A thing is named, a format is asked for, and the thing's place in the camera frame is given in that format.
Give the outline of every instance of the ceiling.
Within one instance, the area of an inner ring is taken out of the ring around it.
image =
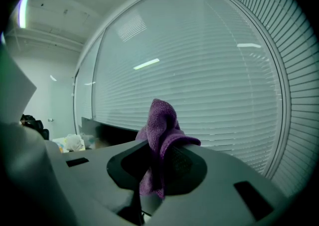
[[[19,28],[17,11],[5,37],[36,40],[80,52],[100,23],[127,0],[28,0],[26,28]]]

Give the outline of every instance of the black rectangular slot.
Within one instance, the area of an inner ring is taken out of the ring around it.
[[[274,210],[249,182],[235,183],[234,186],[257,221]]]
[[[74,167],[83,163],[89,162],[88,159],[86,158],[79,158],[79,159],[75,159],[75,160],[68,160],[66,162],[66,164],[68,164],[69,167]]]

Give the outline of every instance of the white wall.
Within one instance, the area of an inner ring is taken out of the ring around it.
[[[74,134],[72,83],[78,53],[31,40],[20,39],[20,51],[14,40],[7,44],[11,56],[37,87],[24,114],[41,120],[50,139]]]

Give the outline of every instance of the purple microfiber cloth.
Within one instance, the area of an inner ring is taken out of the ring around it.
[[[153,100],[146,126],[136,136],[136,140],[145,139],[151,148],[152,163],[140,182],[140,194],[156,192],[160,198],[164,198],[163,163],[166,151],[177,142],[200,145],[200,141],[185,136],[179,128],[174,108],[159,99]]]

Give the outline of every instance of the window blinds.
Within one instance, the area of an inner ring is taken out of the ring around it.
[[[288,75],[291,127],[273,182],[290,196],[305,186],[319,155],[318,41],[295,0],[239,1],[269,32]]]
[[[282,120],[278,75],[256,28],[226,0],[142,0],[105,31],[93,117],[145,125],[154,98],[203,146],[262,173]]]
[[[100,35],[93,43],[91,49],[84,58],[79,72],[76,76],[76,125],[82,127],[82,117],[92,119],[92,85],[93,71],[98,54],[99,46],[102,40]]]

